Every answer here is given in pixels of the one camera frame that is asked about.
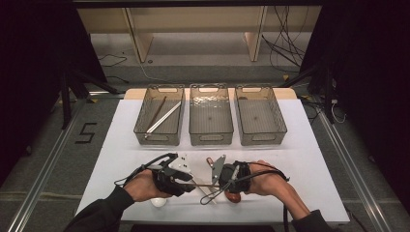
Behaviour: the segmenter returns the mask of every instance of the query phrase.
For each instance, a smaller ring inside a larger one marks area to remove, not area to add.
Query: gray floor
[[[274,40],[276,35],[272,33],[267,34],[266,37],[269,40]],[[309,33],[303,33],[296,40],[296,43],[301,49],[305,49],[308,39]],[[240,82],[270,82],[279,85],[283,82],[285,74],[294,75],[292,72],[275,70],[271,66],[270,49],[264,43],[261,44],[258,61],[251,62],[243,35],[239,33],[157,34],[153,40],[147,62],[143,64],[143,70],[136,63],[128,35],[92,35],[92,42],[96,52],[101,57],[105,54],[127,57],[127,60],[119,65],[103,68],[106,75],[115,75],[130,82],[125,83],[118,78],[110,77],[108,83],[119,90],[144,87],[149,83],[163,83],[165,81],[191,83],[209,81],[210,78],[216,82],[227,82],[232,85]],[[101,63],[104,66],[109,66],[121,59],[106,57],[101,60]],[[287,61],[277,59],[276,54],[272,55],[272,62],[282,69],[297,70],[296,67],[290,66]],[[307,95],[305,83],[308,83],[308,79],[295,86],[294,89],[299,95]],[[99,90],[92,85],[88,87],[92,91]],[[120,100],[102,97],[92,97],[91,99],[94,101],[88,101],[79,111],[68,141],[44,186],[24,231],[61,231],[73,217],[73,212],[79,204],[93,171],[112,116]],[[7,231],[27,192],[41,173],[42,167],[61,133],[61,103],[57,102],[55,108],[50,111],[42,130],[31,144],[31,156],[20,159],[8,180],[0,188],[0,231]],[[306,106],[306,113],[308,117],[315,115],[315,111],[309,106]],[[336,108],[336,114],[343,115],[343,112]],[[88,131],[95,133],[92,142],[87,144],[75,143],[88,139],[88,137],[80,135],[86,123],[96,124],[87,127]],[[322,121],[316,118],[311,126],[346,208],[359,219],[367,231],[376,231]],[[369,161],[366,146],[355,129],[348,120],[342,124],[336,123],[336,128],[350,156],[360,168],[369,190],[380,205],[392,231],[410,231],[409,215],[397,200],[377,165]],[[281,225],[274,227],[277,231],[283,231]],[[130,228],[130,225],[124,224],[121,226],[121,231],[130,231]],[[359,223],[354,219],[341,226],[340,229],[346,232],[362,231]]]

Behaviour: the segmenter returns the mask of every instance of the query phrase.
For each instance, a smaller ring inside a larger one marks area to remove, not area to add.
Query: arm
[[[263,160],[258,161],[258,163],[270,165]],[[249,167],[251,173],[270,169],[270,167],[258,164],[251,164]],[[294,219],[292,224],[298,232],[334,231],[322,218],[320,211],[311,212],[296,190],[278,174],[264,174],[252,178],[250,180],[249,192],[247,193],[273,195],[280,200],[292,215]]]
[[[123,212],[133,204],[154,197],[170,197],[159,191],[150,170],[144,170],[135,176],[124,188],[115,187],[106,198],[88,205],[67,225],[64,231],[118,231]]]

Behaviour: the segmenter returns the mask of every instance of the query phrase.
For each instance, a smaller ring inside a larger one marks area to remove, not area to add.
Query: dark wall
[[[403,0],[324,6],[301,70],[332,58],[341,106],[410,213],[409,12]],[[324,77],[314,76],[309,90],[323,90]]]
[[[106,79],[71,5],[2,1],[0,31],[1,185],[58,99],[62,73],[75,68]]]
[[[349,118],[410,213],[409,5],[372,2],[339,74]]]

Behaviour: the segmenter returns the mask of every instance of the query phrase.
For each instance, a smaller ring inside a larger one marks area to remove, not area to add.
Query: hand
[[[273,170],[273,166],[266,161],[259,160],[259,164],[251,164],[249,166],[250,173],[257,173],[266,170]],[[294,190],[286,181],[278,174],[263,174],[250,179],[250,188],[246,193],[256,193],[258,195],[273,195],[281,197],[288,194],[288,191]]]
[[[273,166],[266,161],[259,160],[259,164],[251,164],[249,166],[250,173],[274,169]],[[256,193],[259,195],[273,195],[280,200],[294,219],[301,219],[310,214],[310,210],[302,201],[296,190],[284,181],[278,174],[262,174],[250,179],[250,187],[248,193]]]
[[[159,191],[154,184],[151,170],[144,170],[138,173],[126,186],[124,190],[135,202],[142,202],[151,198],[168,198],[171,194]]]

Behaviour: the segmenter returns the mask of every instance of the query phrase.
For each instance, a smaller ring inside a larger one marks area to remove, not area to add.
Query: person's right hand
[[[264,160],[259,160],[259,164],[250,164],[250,173],[257,173],[266,170],[273,170],[273,166]],[[256,193],[258,195],[273,195],[280,197],[281,195],[288,194],[288,191],[294,189],[281,178],[278,174],[270,173],[253,177],[250,179],[250,188],[246,193]]]
[[[273,166],[266,161],[259,160],[257,163],[263,165],[250,164],[251,174],[274,169]],[[294,219],[301,219],[310,214],[308,207],[302,201],[296,190],[276,173],[262,174],[253,177],[250,179],[249,191],[245,193],[275,196],[286,206]]]

